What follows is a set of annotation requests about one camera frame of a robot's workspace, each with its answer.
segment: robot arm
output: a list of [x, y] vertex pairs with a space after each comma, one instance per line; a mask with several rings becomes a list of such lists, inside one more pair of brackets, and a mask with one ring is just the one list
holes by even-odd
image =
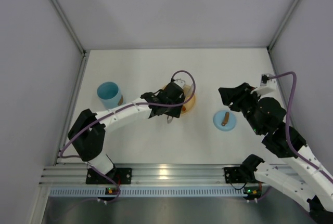
[[106, 130], [114, 131], [132, 122], [162, 114], [179, 117], [181, 104], [185, 100], [184, 86], [184, 80], [171, 80], [164, 89], [156, 93], [144, 93], [125, 105], [96, 113], [90, 109], [84, 110], [69, 131], [68, 138], [74, 138], [89, 124], [95, 123], [81, 133], [72, 144], [83, 162], [93, 166], [103, 175], [113, 178], [117, 168], [103, 149]]
[[329, 218], [331, 220], [333, 215], [333, 184], [327, 177], [332, 178], [332, 175], [316, 159], [304, 138], [292, 127], [289, 127], [292, 146], [299, 155], [312, 161], [319, 169], [306, 163], [288, 145], [286, 124], [283, 122], [286, 111], [274, 98], [261, 98], [272, 92], [275, 87], [276, 81], [271, 80], [269, 74], [263, 74], [261, 87], [255, 88], [243, 83], [235, 88], [220, 88], [219, 92], [223, 104], [229, 106], [232, 111], [242, 112], [255, 134], [265, 135], [262, 143], [266, 148], [291, 166], [306, 184], [274, 170], [254, 155], [243, 162], [238, 176], [241, 176], [245, 182], [268, 183], [310, 211], [318, 223], [328, 223], [326, 220]]

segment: light blue cup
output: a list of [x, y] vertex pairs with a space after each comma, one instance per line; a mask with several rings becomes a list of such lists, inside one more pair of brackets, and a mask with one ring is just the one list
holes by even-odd
[[97, 96], [106, 109], [112, 109], [125, 103], [119, 86], [114, 82], [101, 84], [97, 88]]

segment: white table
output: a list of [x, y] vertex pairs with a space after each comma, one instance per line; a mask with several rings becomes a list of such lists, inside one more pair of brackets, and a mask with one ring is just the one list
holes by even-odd
[[[105, 147], [114, 163], [240, 164], [248, 155], [256, 154], [269, 163], [283, 164], [261, 144], [263, 136], [254, 134], [241, 113], [235, 112], [237, 125], [232, 131], [220, 131], [213, 124], [214, 114], [228, 109], [222, 104], [219, 87], [243, 82], [259, 86], [262, 73], [273, 74], [263, 48], [93, 50], [72, 124], [87, 108], [93, 112], [105, 109], [96, 94], [101, 83], [116, 82], [125, 101], [130, 102], [166, 85], [177, 70], [189, 71], [196, 80], [195, 107], [171, 124], [163, 115], [106, 133]], [[177, 77], [190, 82], [186, 74]], [[283, 105], [278, 90], [268, 96]], [[65, 152], [69, 154], [76, 154], [73, 146]], [[80, 161], [66, 159], [67, 163]]]

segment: purple cable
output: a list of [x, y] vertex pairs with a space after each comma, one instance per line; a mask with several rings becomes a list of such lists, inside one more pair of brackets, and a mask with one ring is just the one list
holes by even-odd
[[[294, 72], [291, 71], [291, 72], [286, 72], [286, 73], [283, 73], [283, 74], [280, 74], [280, 75], [277, 75], [277, 76], [270, 77], [270, 79], [272, 80], [274, 78], [280, 78], [280, 77], [283, 77], [283, 76], [286, 76], [286, 75], [292, 75], [292, 77], [293, 77], [292, 87], [291, 87], [291, 92], [290, 92], [290, 97], [289, 97], [288, 106], [287, 106], [287, 116], [286, 116], [286, 138], [287, 138], [288, 146], [292, 150], [292, 152], [295, 155], [297, 155], [300, 159], [302, 159], [303, 161], [305, 161], [306, 163], [308, 163], [309, 165], [311, 165], [315, 169], [319, 169], [319, 167], [317, 165], [315, 165], [314, 163], [310, 162], [308, 159], [306, 159], [305, 157], [303, 157], [292, 146], [292, 143], [291, 143], [291, 140], [290, 140], [289, 125], [290, 125], [291, 106], [292, 106], [292, 101], [293, 101], [293, 97], [295, 95], [295, 90], [296, 90], [297, 76], [296, 76], [296, 73], [294, 73]], [[327, 178], [327, 180], [329, 180], [333, 184], [333, 179], [326, 172], [320, 170], [320, 173], [322, 173]]]

